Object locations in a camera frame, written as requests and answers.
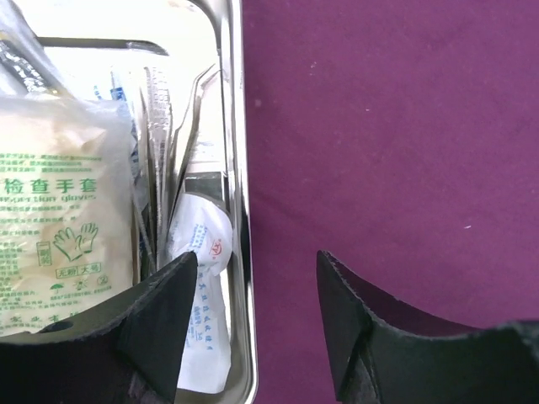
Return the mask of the purple cloth mat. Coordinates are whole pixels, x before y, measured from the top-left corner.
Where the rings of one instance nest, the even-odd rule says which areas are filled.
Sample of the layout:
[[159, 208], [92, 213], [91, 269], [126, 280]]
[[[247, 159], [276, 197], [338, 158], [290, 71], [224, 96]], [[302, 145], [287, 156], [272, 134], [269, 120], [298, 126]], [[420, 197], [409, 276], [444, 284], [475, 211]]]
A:
[[243, 3], [259, 403], [331, 403], [316, 255], [474, 327], [538, 316], [538, 4]]

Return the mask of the stainless steel tray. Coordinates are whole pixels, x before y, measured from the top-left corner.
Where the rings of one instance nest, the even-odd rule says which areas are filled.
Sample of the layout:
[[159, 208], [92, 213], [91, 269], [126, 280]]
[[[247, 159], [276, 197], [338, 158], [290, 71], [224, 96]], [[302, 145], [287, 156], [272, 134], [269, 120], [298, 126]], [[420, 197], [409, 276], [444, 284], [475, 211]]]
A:
[[[199, 130], [174, 212], [184, 193], [202, 194], [220, 203], [231, 220], [232, 256], [227, 268], [221, 272], [231, 368], [224, 390], [217, 394], [179, 389], [177, 381], [172, 403], [253, 402], [258, 372], [253, 319], [240, 2], [12, 2], [19, 7], [45, 53], [72, 91], [74, 97], [70, 99], [96, 101], [92, 93], [93, 80], [108, 65], [119, 65], [131, 71], [137, 90], [142, 88], [144, 92], [147, 105], [144, 68], [156, 67], [165, 73], [172, 116], [165, 183], [170, 165], [170, 142], [183, 120], [193, 82], [209, 66], [216, 64], [219, 67], [219, 73], [205, 88]], [[149, 148], [148, 152], [155, 274], [178, 257], [172, 260], [165, 257], [164, 266], [157, 268], [157, 202]], [[144, 248], [141, 214], [137, 201], [133, 198], [131, 201], [133, 287], [146, 279], [141, 279], [141, 253]], [[173, 216], [171, 222], [168, 219], [164, 252]]]

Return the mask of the green-print glove bag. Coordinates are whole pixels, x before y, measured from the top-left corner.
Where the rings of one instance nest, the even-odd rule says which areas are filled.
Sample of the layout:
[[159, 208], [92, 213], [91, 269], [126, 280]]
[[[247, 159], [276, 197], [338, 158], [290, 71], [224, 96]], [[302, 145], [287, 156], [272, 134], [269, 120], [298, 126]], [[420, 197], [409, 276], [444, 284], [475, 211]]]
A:
[[117, 123], [98, 101], [2, 97], [2, 335], [37, 332], [132, 286]]

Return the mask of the white blue-print sachet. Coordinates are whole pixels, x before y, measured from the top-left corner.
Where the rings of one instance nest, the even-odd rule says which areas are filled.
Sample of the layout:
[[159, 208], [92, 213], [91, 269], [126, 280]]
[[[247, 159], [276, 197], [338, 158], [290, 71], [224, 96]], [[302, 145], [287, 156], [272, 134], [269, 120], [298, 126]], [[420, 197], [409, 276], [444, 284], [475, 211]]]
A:
[[184, 193], [173, 215], [165, 257], [193, 252], [197, 258], [195, 296], [185, 339], [178, 388], [205, 394], [224, 390], [231, 347], [221, 272], [232, 256], [232, 223], [221, 204]]

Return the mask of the clear pouch with blue label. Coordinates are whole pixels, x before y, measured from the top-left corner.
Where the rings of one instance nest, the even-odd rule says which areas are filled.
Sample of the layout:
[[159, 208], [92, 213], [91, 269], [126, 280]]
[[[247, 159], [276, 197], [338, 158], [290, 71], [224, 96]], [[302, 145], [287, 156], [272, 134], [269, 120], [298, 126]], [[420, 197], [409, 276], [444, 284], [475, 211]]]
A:
[[111, 107], [115, 124], [114, 140], [120, 161], [120, 173], [125, 176], [131, 197], [137, 201], [147, 196], [142, 184], [140, 152], [138, 151], [140, 124], [136, 123], [135, 95], [137, 86], [129, 69], [108, 65], [93, 80], [92, 93], [96, 101]]

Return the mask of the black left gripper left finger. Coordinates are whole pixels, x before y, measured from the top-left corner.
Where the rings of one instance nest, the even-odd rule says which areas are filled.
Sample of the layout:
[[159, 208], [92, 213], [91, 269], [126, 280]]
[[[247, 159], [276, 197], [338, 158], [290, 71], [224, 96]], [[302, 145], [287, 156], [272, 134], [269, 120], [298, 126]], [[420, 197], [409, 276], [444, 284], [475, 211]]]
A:
[[128, 290], [1, 339], [3, 403], [172, 403], [197, 282], [187, 252]]

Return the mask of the clear pouch with black item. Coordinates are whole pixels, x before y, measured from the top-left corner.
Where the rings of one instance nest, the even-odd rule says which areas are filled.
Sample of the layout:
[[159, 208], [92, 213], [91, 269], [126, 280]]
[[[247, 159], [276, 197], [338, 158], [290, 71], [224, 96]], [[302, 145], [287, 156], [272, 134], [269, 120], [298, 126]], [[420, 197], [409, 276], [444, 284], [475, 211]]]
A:
[[1, 93], [74, 97], [12, 1], [1, 2]]

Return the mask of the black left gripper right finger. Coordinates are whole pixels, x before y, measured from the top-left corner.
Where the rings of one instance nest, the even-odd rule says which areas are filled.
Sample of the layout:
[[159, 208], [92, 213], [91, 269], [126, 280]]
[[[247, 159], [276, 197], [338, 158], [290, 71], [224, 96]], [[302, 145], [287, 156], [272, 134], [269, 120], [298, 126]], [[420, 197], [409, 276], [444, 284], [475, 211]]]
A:
[[318, 298], [340, 403], [536, 403], [538, 323], [474, 328], [405, 303], [317, 254]]

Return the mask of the straight steel tweezers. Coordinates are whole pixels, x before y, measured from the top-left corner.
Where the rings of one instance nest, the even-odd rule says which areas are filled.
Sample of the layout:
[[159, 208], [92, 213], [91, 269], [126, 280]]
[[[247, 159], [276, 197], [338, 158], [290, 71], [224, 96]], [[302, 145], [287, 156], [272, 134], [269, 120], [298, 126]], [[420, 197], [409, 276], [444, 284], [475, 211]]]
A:
[[165, 198], [165, 179], [167, 175], [167, 142], [171, 130], [172, 116], [170, 95], [166, 75], [156, 67], [144, 68], [147, 80], [147, 113], [148, 136], [152, 156], [152, 179], [155, 183], [155, 196], [157, 202], [157, 268], [165, 264], [165, 238], [168, 213], [168, 202]]

